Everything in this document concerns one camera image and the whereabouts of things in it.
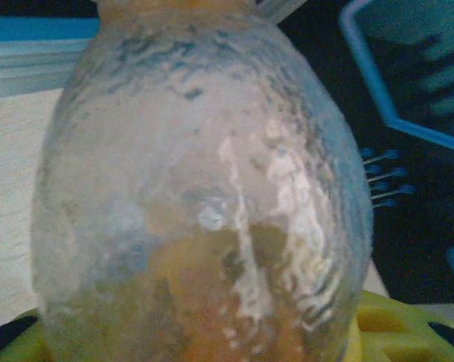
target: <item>blue pin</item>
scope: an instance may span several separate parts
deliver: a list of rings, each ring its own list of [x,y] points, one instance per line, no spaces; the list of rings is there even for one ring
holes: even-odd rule
[[[378,175],[381,173],[381,167],[376,164],[371,164],[370,166],[366,167],[365,171],[368,175]]]
[[[374,149],[363,148],[360,150],[361,157],[373,157],[375,155]]]
[[[382,154],[381,156],[369,158],[369,159],[365,160],[363,162],[363,164],[371,164],[373,162],[380,161],[380,160],[385,160],[385,159],[394,160],[394,159],[399,158],[399,157],[400,157],[399,151],[397,151],[396,149],[387,149],[385,151],[385,153]]]
[[[378,181],[380,179],[386,179],[388,177],[393,177],[393,176],[395,176],[395,177],[405,177],[406,176],[406,170],[404,168],[402,168],[402,167],[395,167],[388,173],[384,173],[382,175],[370,177],[368,179],[368,181],[372,183],[374,181]]]
[[[411,195],[415,192],[415,187],[411,185],[402,185],[398,190],[383,192],[382,194],[377,194],[371,196],[371,200],[376,200],[377,198],[386,198],[388,196],[398,195],[398,194],[407,194]]]
[[[371,191],[388,191],[390,185],[388,183],[375,183]]]
[[[377,207],[396,207],[397,202],[393,200],[392,198],[387,198],[386,200],[383,200],[382,202],[379,202],[378,204],[373,204],[373,208],[376,209]]]

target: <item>blue shelf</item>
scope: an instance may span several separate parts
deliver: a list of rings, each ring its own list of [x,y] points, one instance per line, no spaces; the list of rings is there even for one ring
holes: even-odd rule
[[[57,41],[93,38],[98,19],[0,17],[0,41]]]

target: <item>yellow holder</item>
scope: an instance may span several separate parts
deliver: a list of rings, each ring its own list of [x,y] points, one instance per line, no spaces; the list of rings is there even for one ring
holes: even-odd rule
[[[35,315],[35,311],[20,317]],[[429,322],[448,321],[436,314],[363,291],[343,362],[454,362],[454,348]],[[41,324],[33,324],[0,353],[0,362],[51,362]]]

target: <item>black background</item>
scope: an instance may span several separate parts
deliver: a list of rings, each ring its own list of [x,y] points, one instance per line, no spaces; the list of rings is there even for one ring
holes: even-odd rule
[[[308,0],[280,28],[304,53],[360,147],[398,149],[417,192],[396,208],[376,209],[373,258],[391,297],[408,303],[454,302],[446,261],[454,245],[454,152],[383,126],[337,23],[347,1]],[[96,17],[88,0],[0,0],[1,16]]]

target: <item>glass bottle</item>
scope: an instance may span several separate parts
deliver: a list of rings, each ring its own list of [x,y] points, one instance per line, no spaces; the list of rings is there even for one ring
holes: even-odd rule
[[[305,59],[241,0],[100,0],[99,13],[32,202],[55,361],[341,358],[372,208]]]

